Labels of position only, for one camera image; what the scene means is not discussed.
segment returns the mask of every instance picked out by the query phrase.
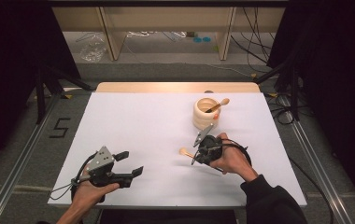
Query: floor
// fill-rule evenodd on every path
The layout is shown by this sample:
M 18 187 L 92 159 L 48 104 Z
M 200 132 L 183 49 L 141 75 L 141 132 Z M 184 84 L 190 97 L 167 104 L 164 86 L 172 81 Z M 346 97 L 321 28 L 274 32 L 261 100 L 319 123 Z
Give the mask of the floor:
M 271 48 L 274 35 L 261 34 L 263 45 Z M 252 34 L 233 34 L 236 42 L 242 47 L 247 49 L 250 43 L 249 50 L 255 56 L 247 54 L 233 41 L 229 47 L 227 60 L 221 61 L 218 49 L 215 47 L 215 36 L 212 33 L 197 33 L 199 38 L 196 39 L 197 41 L 194 41 L 192 37 L 180 37 L 172 33 L 134 34 L 126 39 L 117 61 L 110 61 L 105 52 L 99 62 L 92 63 L 82 59 L 80 53 L 92 40 L 94 34 L 65 33 L 66 41 L 69 43 L 83 80 L 93 85 L 100 80 L 110 80 L 110 77 L 103 77 L 106 73 L 105 69 L 110 67 L 120 69 L 118 71 L 126 76 L 130 74 L 127 72 L 130 68 L 137 73 L 143 73 L 144 76 L 149 73 L 163 75 L 163 71 L 153 68 L 155 63 L 161 68 L 165 66 L 165 69 L 168 69 L 165 71 L 168 71 L 167 74 L 171 76 L 178 69 L 190 69 L 189 65 L 192 65 L 195 69 L 209 71 L 208 75 L 213 78 L 222 76 L 233 80 L 239 77 L 251 81 L 253 77 L 258 77 L 264 71 L 269 70 L 264 63 L 267 56 L 263 53 L 264 49 L 268 52 L 269 49 L 260 48 L 249 42 L 246 38 L 250 39 L 251 36 Z M 269 78 L 260 85 L 261 90 L 265 93 L 274 92 L 275 80 L 275 77 Z M 43 129 L 36 133 L 38 138 L 34 142 L 29 142 L 33 139 L 33 133 L 37 129 L 36 95 L 33 93 L 28 99 L 27 109 L 23 111 L 17 123 L 16 132 L 10 136 L 6 148 L 0 152 L 0 190 L 3 190 L 6 180 L 11 178 L 11 170 L 14 170 L 17 165 L 22 166 L 21 172 L 15 174 L 17 176 L 12 186 L 13 190 L 0 205 L 0 211 L 2 211 L 0 223 L 36 223 L 41 220 L 53 223 L 64 212 L 63 208 L 47 205 L 47 200 L 91 94 L 76 90 L 69 83 L 63 83 L 63 85 L 68 91 L 66 97 L 47 98 L 51 113 Z M 289 103 L 288 99 L 283 96 L 277 100 L 271 97 L 267 100 L 270 110 L 279 109 L 278 104 Z M 289 122 L 290 115 L 289 113 L 282 114 L 276 117 L 276 126 L 307 198 L 308 206 L 303 208 L 303 211 L 308 223 L 330 223 L 331 218 L 328 204 L 303 171 L 325 191 L 325 197 L 329 199 L 329 202 L 333 202 L 331 205 L 334 211 L 332 218 L 334 223 L 355 223 L 354 186 L 338 159 L 333 156 L 327 139 L 310 109 L 301 110 L 300 118 L 300 122 L 283 124 Z M 52 138 L 52 135 L 63 134 L 61 130 L 54 129 L 57 122 L 68 125 L 68 131 L 65 132 L 64 137 Z M 24 154 L 22 152 L 28 155 L 26 159 L 22 159 L 22 154 Z M 84 222 L 97 223 L 99 212 L 98 209 L 93 209 Z M 238 223 L 246 223 L 245 215 L 245 211 L 235 211 Z

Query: gray floor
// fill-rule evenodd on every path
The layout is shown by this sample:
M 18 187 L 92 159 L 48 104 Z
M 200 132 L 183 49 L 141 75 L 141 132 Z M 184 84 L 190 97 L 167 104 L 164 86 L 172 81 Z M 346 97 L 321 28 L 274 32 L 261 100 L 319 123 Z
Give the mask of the gray floor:
M 166 36 L 169 34 L 162 32 L 150 34 L 148 37 L 133 36 L 127 39 L 117 61 L 110 61 L 106 52 L 99 63 L 89 63 L 79 56 L 80 50 L 88 43 L 88 39 L 77 41 L 84 35 L 86 33 L 66 33 L 66 40 L 70 44 L 83 80 L 93 86 L 102 81 L 251 81 L 253 74 L 261 74 L 252 67 L 262 71 L 269 70 L 261 60 L 253 56 L 248 59 L 247 54 L 233 42 L 229 48 L 228 59 L 220 61 L 215 47 L 215 36 L 208 33 L 200 33 L 198 36 L 210 37 L 211 41 L 200 43 L 195 43 L 192 38 L 187 37 L 173 41 Z M 241 34 L 234 34 L 234 38 L 245 47 L 249 44 Z M 262 41 L 265 45 L 272 46 L 272 37 L 269 34 L 262 34 Z M 251 45 L 251 50 L 259 57 L 264 57 L 261 49 L 254 47 Z M 273 92 L 275 80 L 273 77 L 262 83 L 261 90 Z M 63 82 L 63 85 L 74 87 L 67 82 Z M 26 168 L 4 207 L 0 223 L 36 223 L 40 220 L 55 223 L 64 212 L 63 208 L 47 205 L 47 200 L 91 96 L 90 92 L 83 90 L 72 90 L 67 94 L 71 97 L 56 101 Z M 272 105 L 274 101 L 270 100 L 270 109 L 275 108 Z M 300 124 L 347 209 L 350 223 L 355 223 L 355 188 L 338 159 L 333 157 L 316 118 L 310 116 L 311 111 L 305 108 L 300 112 Z M 70 119 L 61 121 L 61 126 L 68 128 L 65 137 L 50 138 L 52 135 L 63 133 L 61 130 L 54 130 L 57 120 L 63 118 Z M 16 125 L 16 131 L 10 136 L 6 147 L 0 151 L 0 187 L 8 178 L 35 126 L 36 96 L 33 94 Z M 288 155 L 319 184 L 292 125 L 282 125 L 276 121 L 276 126 Z M 307 198 L 308 206 L 303 208 L 303 211 L 308 223 L 329 223 L 328 206 L 319 191 L 295 165 L 292 167 Z M 98 209 L 93 209 L 84 222 L 96 223 L 98 213 Z M 235 215 L 239 223 L 246 223 L 245 211 L 236 210 Z

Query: person's right hand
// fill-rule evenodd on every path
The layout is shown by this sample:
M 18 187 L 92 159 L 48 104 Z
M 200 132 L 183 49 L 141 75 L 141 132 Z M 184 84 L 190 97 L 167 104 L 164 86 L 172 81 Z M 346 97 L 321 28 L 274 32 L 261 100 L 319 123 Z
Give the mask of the person's right hand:
M 227 140 L 226 133 L 221 133 L 218 137 L 222 139 L 223 144 L 232 144 L 231 141 Z M 213 168 L 221 168 L 224 175 L 227 173 L 238 174 L 246 182 L 250 182 L 258 176 L 245 155 L 237 147 L 223 147 L 221 157 L 212 161 L 209 165 Z

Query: gripper camera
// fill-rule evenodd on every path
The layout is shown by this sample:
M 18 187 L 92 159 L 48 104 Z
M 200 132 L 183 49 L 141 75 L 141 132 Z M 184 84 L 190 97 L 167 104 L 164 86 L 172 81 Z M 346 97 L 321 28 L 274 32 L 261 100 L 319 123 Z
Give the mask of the gripper camera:
M 195 152 L 194 157 L 192 158 L 192 165 L 198 161 L 199 163 L 204 163 L 209 165 L 212 161 L 217 160 L 221 157 L 223 151 L 223 147 L 236 147 L 238 148 L 247 158 L 249 164 L 251 165 L 251 159 L 249 154 L 247 153 L 248 147 L 242 147 L 235 141 L 231 139 L 221 139 L 219 137 L 214 137 L 212 135 L 208 135 L 210 130 L 213 128 L 213 124 L 210 124 L 201 132 L 198 133 L 197 138 L 194 142 L 194 147 L 198 146 L 198 150 Z M 223 140 L 229 140 L 230 144 L 223 144 Z
M 128 151 L 123 151 L 122 153 L 119 153 L 117 155 L 112 155 L 108 151 L 107 147 L 102 147 L 95 154 L 91 155 L 84 162 L 83 166 L 78 172 L 78 176 L 76 177 L 76 179 L 72 180 L 72 200 L 76 192 L 78 183 L 86 180 L 89 180 L 96 187 L 103 187 L 108 184 L 118 183 L 120 185 L 120 189 L 130 188 L 133 179 L 139 175 L 142 175 L 143 166 L 134 169 L 130 174 L 115 174 L 111 171 L 113 169 L 115 161 L 121 161 L 123 159 L 128 158 L 128 156 Z M 91 162 L 86 168 L 88 174 L 80 175 L 89 160 L 91 160 Z

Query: white table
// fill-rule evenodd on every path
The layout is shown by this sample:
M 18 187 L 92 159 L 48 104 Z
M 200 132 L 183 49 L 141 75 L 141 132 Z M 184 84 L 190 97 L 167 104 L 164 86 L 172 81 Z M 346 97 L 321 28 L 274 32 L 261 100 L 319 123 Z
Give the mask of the white table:
M 128 189 L 106 196 L 104 208 L 235 208 L 246 204 L 238 175 L 222 175 L 178 154 L 191 153 L 198 130 L 192 125 L 192 107 L 202 97 L 230 98 L 210 132 L 228 133 L 248 147 L 253 167 L 271 186 L 285 188 L 301 206 L 306 205 L 262 93 L 120 93 L 95 92 L 87 105 L 55 189 L 74 177 L 81 164 L 106 146 L 112 154 L 124 150 L 128 159 L 115 163 L 113 172 L 129 174 L 144 166 Z M 68 206 L 70 193 L 49 204 Z

